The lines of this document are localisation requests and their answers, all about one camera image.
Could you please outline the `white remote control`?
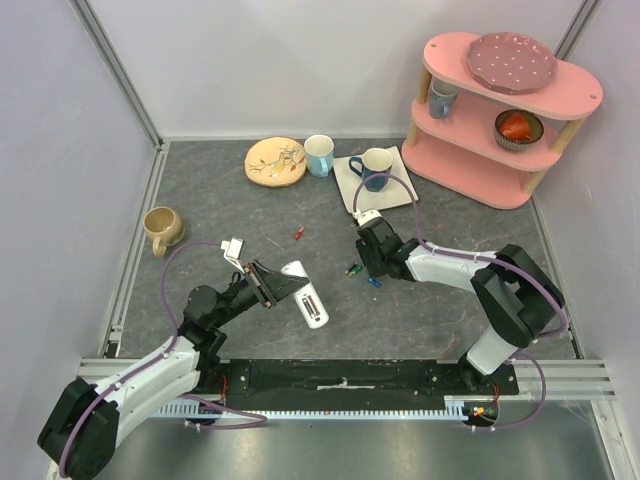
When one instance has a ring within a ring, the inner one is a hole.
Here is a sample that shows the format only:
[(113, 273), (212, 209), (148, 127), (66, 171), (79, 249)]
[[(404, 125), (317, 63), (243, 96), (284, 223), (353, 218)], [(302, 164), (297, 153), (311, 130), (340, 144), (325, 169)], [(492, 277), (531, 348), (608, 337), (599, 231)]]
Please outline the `white remote control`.
[[(299, 260), (296, 260), (296, 261), (289, 262), (287, 264), (302, 264), (302, 263)], [(310, 296), (313, 299), (316, 307), (320, 311), (319, 317), (313, 317), (309, 314), (305, 304), (303, 303), (303, 298), (306, 296)], [(305, 287), (301, 288), (299, 291), (293, 294), (293, 298), (301, 314), (303, 315), (305, 322), (307, 323), (310, 329), (319, 329), (328, 323), (329, 315), (322, 301), (320, 300), (320, 297), (310, 279), (309, 279), (309, 283)]]

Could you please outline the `black battery with orange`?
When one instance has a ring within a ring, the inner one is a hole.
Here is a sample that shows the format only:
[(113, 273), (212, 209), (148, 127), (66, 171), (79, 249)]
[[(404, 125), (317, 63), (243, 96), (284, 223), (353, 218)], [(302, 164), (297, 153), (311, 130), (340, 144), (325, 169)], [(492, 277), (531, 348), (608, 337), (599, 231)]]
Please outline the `black battery with orange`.
[(309, 314), (313, 317), (319, 317), (320, 316), (320, 311), (318, 310), (318, 308), (316, 307), (313, 299), (310, 296), (306, 296), (303, 298), (303, 303), (306, 306), (306, 309), (308, 310)]

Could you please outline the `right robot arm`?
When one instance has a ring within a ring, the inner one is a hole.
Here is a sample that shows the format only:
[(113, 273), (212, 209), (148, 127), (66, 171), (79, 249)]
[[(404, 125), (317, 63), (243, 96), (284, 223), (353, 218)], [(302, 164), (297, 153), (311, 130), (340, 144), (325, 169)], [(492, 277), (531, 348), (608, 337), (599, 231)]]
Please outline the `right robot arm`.
[(477, 296), (489, 327), (461, 359), (457, 377), (465, 391), (483, 392), (506, 360), (552, 334), (545, 330), (552, 319), (566, 326), (562, 293), (521, 247), (474, 253), (416, 238), (404, 242), (377, 210), (353, 217), (356, 248), (371, 277), (438, 283)]

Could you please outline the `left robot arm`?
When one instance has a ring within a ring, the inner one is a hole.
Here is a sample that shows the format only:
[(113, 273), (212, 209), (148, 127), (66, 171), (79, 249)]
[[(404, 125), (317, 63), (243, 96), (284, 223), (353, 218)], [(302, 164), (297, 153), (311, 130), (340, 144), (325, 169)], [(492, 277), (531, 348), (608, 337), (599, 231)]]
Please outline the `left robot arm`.
[(76, 378), (62, 391), (42, 428), (38, 446), (62, 478), (92, 479), (120, 443), (170, 400), (193, 389), (208, 393), (219, 382), (221, 328), (255, 305), (275, 306), (310, 285), (301, 262), (281, 270), (257, 261), (235, 272), (224, 292), (194, 288), (175, 333), (129, 368), (99, 382)]

